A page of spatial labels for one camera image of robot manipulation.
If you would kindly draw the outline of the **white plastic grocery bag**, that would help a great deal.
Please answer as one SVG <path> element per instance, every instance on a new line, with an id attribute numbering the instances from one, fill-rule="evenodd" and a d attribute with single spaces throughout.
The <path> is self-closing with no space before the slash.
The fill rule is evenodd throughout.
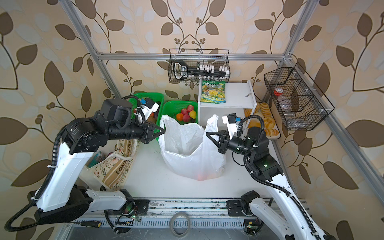
<path id="1" fill-rule="evenodd" d="M 181 125 L 163 115 L 161 127 L 166 130 L 159 137 L 161 154 L 166 165 L 175 174 L 197 181 L 219 178 L 227 163 L 226 156 L 206 136 L 218 130 L 217 115 L 207 120 L 205 128 L 197 123 Z"/>

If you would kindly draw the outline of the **cream canvas tote bag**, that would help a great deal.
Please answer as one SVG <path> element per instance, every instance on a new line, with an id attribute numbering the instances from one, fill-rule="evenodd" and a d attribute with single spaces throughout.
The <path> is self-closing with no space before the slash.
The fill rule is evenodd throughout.
<path id="1" fill-rule="evenodd" d="M 88 168 L 91 157 L 80 173 L 80 180 L 96 191 L 100 186 L 104 186 L 107 191 L 123 189 L 142 145 L 138 140 L 109 141 L 99 150 L 106 158 L 92 168 Z"/>

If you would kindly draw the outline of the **teal red snack bag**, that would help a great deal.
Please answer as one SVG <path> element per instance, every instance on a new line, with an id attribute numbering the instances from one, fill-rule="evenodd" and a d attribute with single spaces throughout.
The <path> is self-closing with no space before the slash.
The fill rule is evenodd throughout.
<path id="1" fill-rule="evenodd" d="M 101 152 L 98 151 L 90 160 L 88 163 L 88 168 L 92 168 L 93 166 L 97 165 L 98 163 L 102 162 L 106 156 Z"/>

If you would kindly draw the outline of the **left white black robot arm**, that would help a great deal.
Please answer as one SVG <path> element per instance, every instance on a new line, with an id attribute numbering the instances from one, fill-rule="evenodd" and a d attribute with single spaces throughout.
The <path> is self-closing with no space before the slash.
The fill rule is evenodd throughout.
<path id="1" fill-rule="evenodd" d="M 70 223 L 88 212 L 129 213 L 134 200 L 126 190 L 93 191 L 76 185 L 89 158 L 109 140 L 138 140 L 148 144 L 165 130 L 147 119 L 159 109 L 150 98 L 130 96 L 107 99 L 94 116 L 77 118 L 57 134 L 49 172 L 42 186 L 30 192 L 29 203 L 5 224 L 8 232 L 18 232 L 57 223 Z"/>

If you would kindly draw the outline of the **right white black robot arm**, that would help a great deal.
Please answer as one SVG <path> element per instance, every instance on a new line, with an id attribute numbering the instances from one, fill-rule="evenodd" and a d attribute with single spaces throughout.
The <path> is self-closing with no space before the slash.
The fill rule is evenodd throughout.
<path id="1" fill-rule="evenodd" d="M 250 177 L 263 185 L 279 206 L 276 213 L 256 191 L 241 197 L 243 215 L 256 216 L 281 240 L 333 240 L 309 215 L 291 188 L 278 161 L 269 150 L 270 140 L 264 119 L 250 115 L 241 119 L 236 114 L 223 117 L 226 131 L 207 132 L 206 136 L 225 154 L 232 151 L 243 156 L 242 166 Z"/>

